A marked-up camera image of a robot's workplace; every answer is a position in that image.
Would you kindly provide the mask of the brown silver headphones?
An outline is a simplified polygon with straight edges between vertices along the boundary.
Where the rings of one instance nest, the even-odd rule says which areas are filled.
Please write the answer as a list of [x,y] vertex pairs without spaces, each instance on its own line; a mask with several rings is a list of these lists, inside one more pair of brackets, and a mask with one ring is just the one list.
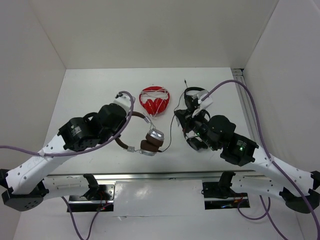
[[145,139],[140,142],[140,149],[135,150],[134,146],[129,146],[121,141],[119,137],[115,139],[115,142],[124,150],[130,153],[139,152],[145,156],[154,156],[156,153],[161,153],[160,147],[163,146],[165,135],[160,130],[156,129],[155,125],[152,123],[151,119],[143,113],[134,111],[132,113],[133,117],[139,117],[143,119],[146,123],[150,124],[150,129],[145,135]]

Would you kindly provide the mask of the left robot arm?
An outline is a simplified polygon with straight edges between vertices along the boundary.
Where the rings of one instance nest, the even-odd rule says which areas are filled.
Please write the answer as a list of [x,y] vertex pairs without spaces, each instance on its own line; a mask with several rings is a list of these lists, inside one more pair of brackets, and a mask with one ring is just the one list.
[[92,200],[97,197],[101,186],[91,173],[49,175],[67,160],[110,143],[126,127],[131,115],[131,107],[111,103],[99,112],[70,119],[46,146],[32,152],[26,162],[11,170],[1,169],[0,184],[6,189],[1,195],[4,205],[24,212],[52,198],[75,195]]

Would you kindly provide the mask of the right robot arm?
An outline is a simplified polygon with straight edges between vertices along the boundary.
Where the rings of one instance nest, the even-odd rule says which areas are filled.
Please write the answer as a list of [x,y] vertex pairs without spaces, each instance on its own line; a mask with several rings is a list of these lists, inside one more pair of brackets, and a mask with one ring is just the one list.
[[278,159],[269,159],[262,146],[235,133],[236,125],[224,115],[206,119],[206,112],[196,116],[185,110],[176,110],[184,133],[193,131],[212,151],[221,150],[220,157],[239,167],[263,174],[264,179],[245,177],[235,172],[223,172],[218,190],[223,196],[234,193],[258,194],[278,199],[293,211],[309,214],[320,205],[316,189],[320,185],[318,171],[307,172]]

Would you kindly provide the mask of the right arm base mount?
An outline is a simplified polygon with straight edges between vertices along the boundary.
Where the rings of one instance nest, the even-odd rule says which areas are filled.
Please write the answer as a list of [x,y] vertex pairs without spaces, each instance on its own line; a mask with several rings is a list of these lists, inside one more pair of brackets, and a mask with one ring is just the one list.
[[206,210],[250,208],[247,193],[234,193],[229,190],[221,190],[218,182],[203,182],[201,194],[204,197]]

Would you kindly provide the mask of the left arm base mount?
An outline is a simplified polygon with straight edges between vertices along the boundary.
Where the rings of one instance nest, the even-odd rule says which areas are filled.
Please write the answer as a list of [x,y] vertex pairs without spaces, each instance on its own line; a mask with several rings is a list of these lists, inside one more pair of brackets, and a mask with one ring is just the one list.
[[85,196],[70,195],[68,203],[74,213],[113,212],[116,183],[107,181],[99,185],[99,191],[87,199]]

